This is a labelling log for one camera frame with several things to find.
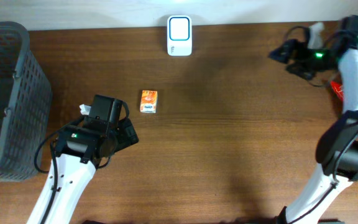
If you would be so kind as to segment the orange tissue pack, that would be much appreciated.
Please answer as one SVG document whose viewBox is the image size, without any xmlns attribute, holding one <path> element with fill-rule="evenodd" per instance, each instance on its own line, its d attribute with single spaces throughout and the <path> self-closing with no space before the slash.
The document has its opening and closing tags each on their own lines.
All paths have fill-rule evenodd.
<svg viewBox="0 0 358 224">
<path fill-rule="evenodd" d="M 142 95 L 140 99 L 140 112 L 156 113 L 157 102 L 158 102 L 158 91 L 142 90 Z"/>
</svg>

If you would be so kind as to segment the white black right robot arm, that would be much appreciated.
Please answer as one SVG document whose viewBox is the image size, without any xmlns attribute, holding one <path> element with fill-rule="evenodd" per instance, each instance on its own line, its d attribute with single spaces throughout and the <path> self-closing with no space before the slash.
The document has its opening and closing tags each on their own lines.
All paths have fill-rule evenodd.
<svg viewBox="0 0 358 224">
<path fill-rule="evenodd" d="M 358 16 L 341 19 L 327 40 L 322 40 L 321 22 L 301 29 L 304 41 L 291 39 L 289 29 L 269 58 L 308 82 L 318 72 L 336 71 L 342 81 L 343 107 L 339 119 L 318 141 L 310 180 L 299 197 L 282 208 L 275 223 L 320 223 L 336 197 L 358 181 Z"/>
</svg>

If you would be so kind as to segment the red snack packet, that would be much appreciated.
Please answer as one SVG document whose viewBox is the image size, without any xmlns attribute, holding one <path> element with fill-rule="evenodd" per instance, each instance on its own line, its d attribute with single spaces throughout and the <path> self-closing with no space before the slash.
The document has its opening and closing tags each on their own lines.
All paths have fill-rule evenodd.
<svg viewBox="0 0 358 224">
<path fill-rule="evenodd" d="M 334 93 L 336 94 L 336 96 L 341 100 L 344 101 L 344 92 L 342 89 L 342 84 L 332 81 L 331 82 L 331 88 L 333 89 Z"/>
</svg>

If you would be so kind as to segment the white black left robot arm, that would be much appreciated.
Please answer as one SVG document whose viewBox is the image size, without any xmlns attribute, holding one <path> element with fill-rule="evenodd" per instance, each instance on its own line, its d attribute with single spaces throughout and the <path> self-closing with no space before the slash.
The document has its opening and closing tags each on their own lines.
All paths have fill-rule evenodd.
<svg viewBox="0 0 358 224">
<path fill-rule="evenodd" d="M 102 160 L 139 142 L 126 102 L 95 95 L 80 110 L 80 117 L 41 142 L 50 144 L 52 160 L 28 223 L 69 223 L 96 171 L 108 165 Z"/>
</svg>

